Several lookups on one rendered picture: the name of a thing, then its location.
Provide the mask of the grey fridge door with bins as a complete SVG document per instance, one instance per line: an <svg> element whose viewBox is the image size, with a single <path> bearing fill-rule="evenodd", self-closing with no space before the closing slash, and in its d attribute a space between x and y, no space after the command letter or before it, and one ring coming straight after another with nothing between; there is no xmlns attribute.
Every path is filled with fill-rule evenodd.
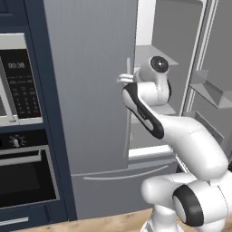
<svg viewBox="0 0 232 232"><path fill-rule="evenodd" d="M232 0L214 3L184 114L210 131L232 165Z"/></svg>

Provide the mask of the silver and black microwave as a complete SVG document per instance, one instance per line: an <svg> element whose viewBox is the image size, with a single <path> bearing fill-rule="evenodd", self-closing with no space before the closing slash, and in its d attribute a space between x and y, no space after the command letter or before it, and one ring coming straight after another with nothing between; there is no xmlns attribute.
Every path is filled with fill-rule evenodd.
<svg viewBox="0 0 232 232"><path fill-rule="evenodd" d="M0 58L13 98L16 125L43 122L24 33L0 34Z"/></svg>

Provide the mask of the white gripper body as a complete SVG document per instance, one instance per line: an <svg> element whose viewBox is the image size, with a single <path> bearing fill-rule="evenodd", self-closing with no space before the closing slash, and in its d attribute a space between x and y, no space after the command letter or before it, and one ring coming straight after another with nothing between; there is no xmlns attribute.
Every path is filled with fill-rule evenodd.
<svg viewBox="0 0 232 232"><path fill-rule="evenodd" d="M122 73L117 77L116 80L117 83L131 83L134 82L133 76L131 74L128 73Z"/></svg>

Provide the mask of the navy blue cabinet unit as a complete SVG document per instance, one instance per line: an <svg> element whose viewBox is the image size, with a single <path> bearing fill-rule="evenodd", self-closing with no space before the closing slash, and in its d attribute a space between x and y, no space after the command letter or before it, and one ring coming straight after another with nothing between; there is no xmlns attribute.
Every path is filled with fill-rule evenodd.
<svg viewBox="0 0 232 232"><path fill-rule="evenodd" d="M0 0L0 34L16 33L25 34L43 122L0 127L0 133L45 130L60 198L11 208L62 202L67 215L66 221L72 221L77 218L77 215L74 206L51 46L45 21L44 0ZM29 227L0 227L0 232L12 232L24 228Z"/></svg>

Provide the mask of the grey fridge body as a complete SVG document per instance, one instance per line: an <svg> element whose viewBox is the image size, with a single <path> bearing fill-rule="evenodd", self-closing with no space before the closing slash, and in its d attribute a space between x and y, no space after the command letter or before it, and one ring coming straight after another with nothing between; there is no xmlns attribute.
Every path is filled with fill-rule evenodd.
<svg viewBox="0 0 232 232"><path fill-rule="evenodd" d="M134 68L152 56L169 63L168 104L182 114L208 0L154 0L154 16L138 13Z"/></svg>

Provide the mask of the grey fridge drawer front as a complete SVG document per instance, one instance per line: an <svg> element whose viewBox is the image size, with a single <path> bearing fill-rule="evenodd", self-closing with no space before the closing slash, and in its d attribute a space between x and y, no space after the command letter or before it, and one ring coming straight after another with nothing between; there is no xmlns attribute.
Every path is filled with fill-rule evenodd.
<svg viewBox="0 0 232 232"><path fill-rule="evenodd" d="M159 172L142 177L121 180L84 180L84 177L104 178L134 175L169 165ZM101 218L130 213L151 208L140 193L144 179L172 174L176 172L177 162L174 159L153 160L130 164L126 169L72 174L72 189L77 211L77 218Z"/></svg>

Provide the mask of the navy blue cabinet drawer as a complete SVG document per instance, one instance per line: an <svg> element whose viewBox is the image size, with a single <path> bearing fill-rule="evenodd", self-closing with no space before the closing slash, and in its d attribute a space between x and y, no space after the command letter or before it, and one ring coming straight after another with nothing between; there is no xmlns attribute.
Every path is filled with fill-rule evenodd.
<svg viewBox="0 0 232 232"><path fill-rule="evenodd" d="M38 227L67 220L62 202L0 210L0 221L29 217L28 222L3 227Z"/></svg>

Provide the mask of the silver oven knob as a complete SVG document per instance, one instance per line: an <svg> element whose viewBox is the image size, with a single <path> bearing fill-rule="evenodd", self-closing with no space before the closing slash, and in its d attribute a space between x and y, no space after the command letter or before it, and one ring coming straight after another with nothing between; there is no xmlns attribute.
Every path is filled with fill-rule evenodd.
<svg viewBox="0 0 232 232"><path fill-rule="evenodd" d="M14 135L10 137L10 142L15 148L23 147L26 143L25 137Z"/></svg>

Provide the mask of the grey closed fridge door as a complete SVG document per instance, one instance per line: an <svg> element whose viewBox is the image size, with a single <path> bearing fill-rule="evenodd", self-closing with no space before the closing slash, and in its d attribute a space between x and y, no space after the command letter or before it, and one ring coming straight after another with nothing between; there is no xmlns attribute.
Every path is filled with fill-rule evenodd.
<svg viewBox="0 0 232 232"><path fill-rule="evenodd" d="M43 0L71 174L127 167L117 77L133 66L138 0Z"/></svg>

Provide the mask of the black and silver oven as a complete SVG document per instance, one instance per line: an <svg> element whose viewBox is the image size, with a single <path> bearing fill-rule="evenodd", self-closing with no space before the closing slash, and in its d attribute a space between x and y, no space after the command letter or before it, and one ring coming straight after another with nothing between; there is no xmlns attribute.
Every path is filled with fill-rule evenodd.
<svg viewBox="0 0 232 232"><path fill-rule="evenodd" d="M25 145L15 148L10 137L25 137ZM38 162L0 167L0 208L11 208L60 198L45 130L0 133L0 153L39 150Z"/></svg>

